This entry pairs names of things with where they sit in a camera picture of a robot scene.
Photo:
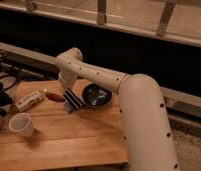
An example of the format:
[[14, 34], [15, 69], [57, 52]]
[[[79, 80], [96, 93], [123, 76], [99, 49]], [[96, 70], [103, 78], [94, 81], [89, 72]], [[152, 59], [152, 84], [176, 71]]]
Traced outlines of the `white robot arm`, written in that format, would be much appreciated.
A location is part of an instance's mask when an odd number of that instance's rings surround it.
[[118, 95], [130, 171], [180, 171], [159, 84], [145, 74], [127, 74], [83, 61], [77, 48], [55, 58], [64, 89], [78, 77]]

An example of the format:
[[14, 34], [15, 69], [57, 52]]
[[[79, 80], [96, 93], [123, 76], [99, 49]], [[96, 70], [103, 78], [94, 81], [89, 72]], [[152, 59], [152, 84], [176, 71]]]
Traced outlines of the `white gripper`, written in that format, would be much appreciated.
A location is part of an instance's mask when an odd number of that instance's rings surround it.
[[72, 89], [75, 82], [74, 81], [67, 81], [64, 80], [62, 77], [58, 78], [59, 83], [61, 84], [61, 87], [66, 90], [66, 89]]

